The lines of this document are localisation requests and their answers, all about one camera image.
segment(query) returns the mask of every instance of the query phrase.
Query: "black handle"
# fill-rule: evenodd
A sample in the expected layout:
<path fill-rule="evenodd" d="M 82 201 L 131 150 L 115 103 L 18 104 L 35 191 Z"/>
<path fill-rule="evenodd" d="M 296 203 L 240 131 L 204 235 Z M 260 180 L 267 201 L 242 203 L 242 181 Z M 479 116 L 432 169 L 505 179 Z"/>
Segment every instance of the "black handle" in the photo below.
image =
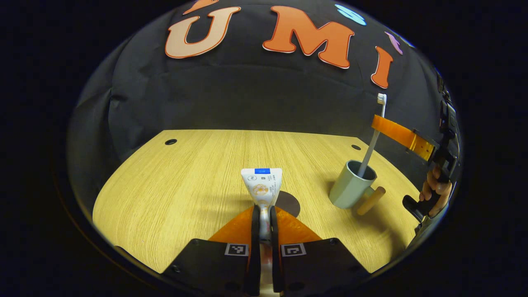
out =
<path fill-rule="evenodd" d="M 438 178 L 439 183 L 449 182 L 449 177 L 443 171 Z M 429 215 L 431 209 L 435 206 L 436 202 L 440 199 L 440 195 L 436 191 L 431 190 L 431 199 L 416 202 L 411 196 L 405 195 L 403 197 L 403 206 L 409 211 L 418 222 L 422 222 L 423 217 Z"/>

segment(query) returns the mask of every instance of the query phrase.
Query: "blue label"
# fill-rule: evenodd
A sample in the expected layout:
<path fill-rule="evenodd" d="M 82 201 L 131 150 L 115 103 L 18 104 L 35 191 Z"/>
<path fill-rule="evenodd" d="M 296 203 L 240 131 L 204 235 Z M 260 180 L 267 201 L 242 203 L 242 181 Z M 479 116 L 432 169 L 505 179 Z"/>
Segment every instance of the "blue label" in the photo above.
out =
<path fill-rule="evenodd" d="M 270 174 L 269 168 L 255 168 L 255 174 Z"/>

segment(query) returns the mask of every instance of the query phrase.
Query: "white toothbrush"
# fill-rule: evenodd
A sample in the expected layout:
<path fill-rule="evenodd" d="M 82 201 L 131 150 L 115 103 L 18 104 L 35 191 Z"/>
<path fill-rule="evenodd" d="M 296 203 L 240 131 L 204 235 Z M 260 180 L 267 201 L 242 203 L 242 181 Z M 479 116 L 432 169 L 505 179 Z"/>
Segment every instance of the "white toothbrush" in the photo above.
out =
<path fill-rule="evenodd" d="M 387 105 L 387 95 L 378 93 L 378 104 L 381 104 L 383 106 L 381 110 L 381 117 L 385 117 L 385 105 Z M 357 172 L 357 176 L 360 178 L 363 178 L 366 166 L 369 164 L 370 156 L 374 151 L 374 146 L 376 146 L 378 136 L 380 136 L 380 132 L 378 130 L 374 130 L 374 135 L 372 136 L 372 140 L 370 140 L 369 149 L 366 151 L 365 158 L 363 158 L 363 163 L 361 163 L 360 169 Z"/>

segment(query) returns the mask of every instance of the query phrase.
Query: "black fabric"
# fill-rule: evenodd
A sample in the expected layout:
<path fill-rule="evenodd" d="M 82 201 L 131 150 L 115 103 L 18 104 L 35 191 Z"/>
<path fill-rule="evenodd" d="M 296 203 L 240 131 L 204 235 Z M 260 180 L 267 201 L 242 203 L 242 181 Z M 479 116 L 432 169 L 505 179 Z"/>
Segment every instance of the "black fabric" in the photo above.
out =
<path fill-rule="evenodd" d="M 80 96 L 69 129 L 68 165 L 71 184 L 91 214 L 100 189 L 139 147 L 165 129 L 254 129 L 355 136 L 369 143 L 379 92 L 387 94 L 386 118 L 416 128 L 439 140 L 436 73 L 432 64 L 397 35 L 403 55 L 384 33 L 392 31 L 367 14 L 367 26 L 341 15 L 334 2 L 222 0 L 187 15 L 187 3 L 139 30 L 109 55 Z M 316 27 L 339 22 L 355 32 L 350 40 L 349 69 L 307 57 L 293 36 L 294 53 L 262 48 L 270 40 L 277 14 L 273 5 L 298 8 Z M 207 14 L 239 6 L 224 40 L 213 50 L 186 59 L 165 54 L 168 28 L 192 16 L 187 42 L 208 33 Z M 374 85 L 382 47 L 392 55 L 388 89 Z M 425 180 L 425 162 L 384 135 L 376 150 L 418 188 Z"/>

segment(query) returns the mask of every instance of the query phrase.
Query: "wooden tabletop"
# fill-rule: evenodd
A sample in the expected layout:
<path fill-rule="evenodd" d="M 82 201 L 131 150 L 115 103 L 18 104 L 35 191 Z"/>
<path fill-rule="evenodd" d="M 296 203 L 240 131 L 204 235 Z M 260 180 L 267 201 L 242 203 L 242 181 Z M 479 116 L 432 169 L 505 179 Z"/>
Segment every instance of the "wooden tabletop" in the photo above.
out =
<path fill-rule="evenodd" d="M 172 145 L 165 142 L 176 139 Z M 93 222 L 114 245 L 161 273 L 192 238 L 208 239 L 253 201 L 242 168 L 282 168 L 282 191 L 300 203 L 298 219 L 321 238 L 339 238 L 374 272 L 400 254 L 417 221 L 402 205 L 419 190 L 377 152 L 372 187 L 386 194 L 364 216 L 332 205 L 328 193 L 345 162 L 363 160 L 355 137 L 236 130 L 162 131 L 138 149 L 99 193 Z"/>

